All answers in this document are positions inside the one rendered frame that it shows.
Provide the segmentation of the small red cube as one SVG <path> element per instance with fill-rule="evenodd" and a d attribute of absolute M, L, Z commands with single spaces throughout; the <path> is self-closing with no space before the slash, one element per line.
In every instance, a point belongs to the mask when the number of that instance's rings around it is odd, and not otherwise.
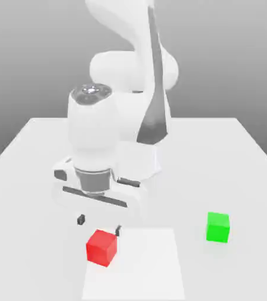
<path fill-rule="evenodd" d="M 86 243 L 87 260 L 108 267 L 117 253 L 117 236 L 97 229 Z"/>

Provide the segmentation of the small green cube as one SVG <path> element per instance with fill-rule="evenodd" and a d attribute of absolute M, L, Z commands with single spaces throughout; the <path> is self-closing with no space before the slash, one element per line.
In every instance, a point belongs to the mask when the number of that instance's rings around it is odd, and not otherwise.
<path fill-rule="evenodd" d="M 228 214 L 208 212 L 206 225 L 207 241 L 227 243 L 229 232 L 230 221 Z"/>

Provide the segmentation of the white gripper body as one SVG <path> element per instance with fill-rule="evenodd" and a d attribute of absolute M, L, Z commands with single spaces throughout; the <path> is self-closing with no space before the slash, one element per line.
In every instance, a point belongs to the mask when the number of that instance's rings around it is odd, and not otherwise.
<path fill-rule="evenodd" d="M 55 183 L 53 200 L 86 223 L 139 223 L 145 216 L 147 192 L 142 188 L 114 183 L 104 193 L 85 193 L 70 184 Z"/>

